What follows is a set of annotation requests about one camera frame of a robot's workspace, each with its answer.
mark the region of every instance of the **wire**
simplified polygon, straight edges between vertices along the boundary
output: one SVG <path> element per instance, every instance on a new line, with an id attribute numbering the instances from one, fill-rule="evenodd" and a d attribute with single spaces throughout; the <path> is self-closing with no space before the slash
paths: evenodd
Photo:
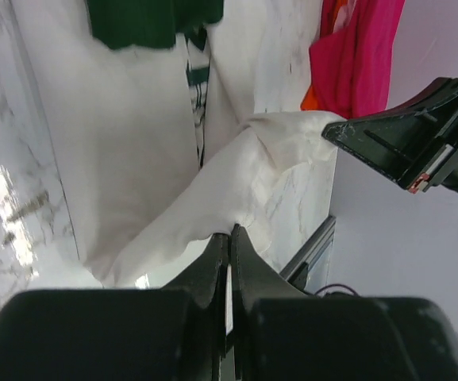
<path id="1" fill-rule="evenodd" d="M 347 290 L 348 292 L 350 292 L 352 295 L 354 296 L 360 296 L 359 294 L 357 294 L 356 290 L 354 290 L 353 288 L 349 287 L 349 286 L 346 286 L 344 284 L 341 284 L 341 283 L 333 283 L 333 284 L 328 284 L 327 286 L 324 286 L 323 288 L 321 288 L 320 290 L 318 290 L 314 296 L 319 296 L 321 293 L 323 293 L 324 291 L 327 291 L 327 290 L 331 290 L 332 288 L 343 288 L 344 290 Z"/>

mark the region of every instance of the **marble table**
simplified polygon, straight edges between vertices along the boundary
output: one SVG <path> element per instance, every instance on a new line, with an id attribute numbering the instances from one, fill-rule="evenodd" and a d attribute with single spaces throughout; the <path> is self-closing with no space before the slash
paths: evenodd
<path id="1" fill-rule="evenodd" d="M 321 0 L 267 0 L 256 112 L 296 111 L 310 82 L 308 46 L 318 33 Z M 78 262 L 63 188 L 10 0 L 0 0 L 0 309 L 29 288 L 100 287 Z M 297 167 L 267 206 L 274 240 L 264 259 L 281 270 L 329 212 L 336 157 Z M 172 264 L 143 275 L 159 287 L 205 246 L 192 243 Z"/>

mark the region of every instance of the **dark green fabric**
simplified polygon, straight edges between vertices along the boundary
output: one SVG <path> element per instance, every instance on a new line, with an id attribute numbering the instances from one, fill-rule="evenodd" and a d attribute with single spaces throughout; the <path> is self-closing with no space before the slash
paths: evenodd
<path id="1" fill-rule="evenodd" d="M 223 18 L 224 0 L 87 0 L 91 32 L 111 49 L 168 49 L 175 35 Z"/>

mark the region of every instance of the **red fabric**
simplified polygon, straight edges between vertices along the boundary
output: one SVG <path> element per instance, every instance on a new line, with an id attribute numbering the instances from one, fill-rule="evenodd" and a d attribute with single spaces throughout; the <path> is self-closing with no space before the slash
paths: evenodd
<path id="1" fill-rule="evenodd" d="M 329 20 L 335 0 L 325 0 Z M 385 110 L 392 47 L 405 0 L 357 0 L 348 26 L 310 47 L 311 78 L 324 110 L 345 118 Z M 321 23 L 321 31 L 326 25 Z"/>

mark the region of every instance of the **gray wall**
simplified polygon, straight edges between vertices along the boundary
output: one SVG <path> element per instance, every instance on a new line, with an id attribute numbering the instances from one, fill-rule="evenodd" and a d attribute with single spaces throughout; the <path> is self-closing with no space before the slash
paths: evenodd
<path id="1" fill-rule="evenodd" d="M 394 44 L 389 106 L 438 76 L 458 76 L 458 0 L 408 0 Z M 341 152 L 329 281 L 362 294 L 416 295 L 438 303 L 458 331 L 458 195 L 413 196 Z"/>

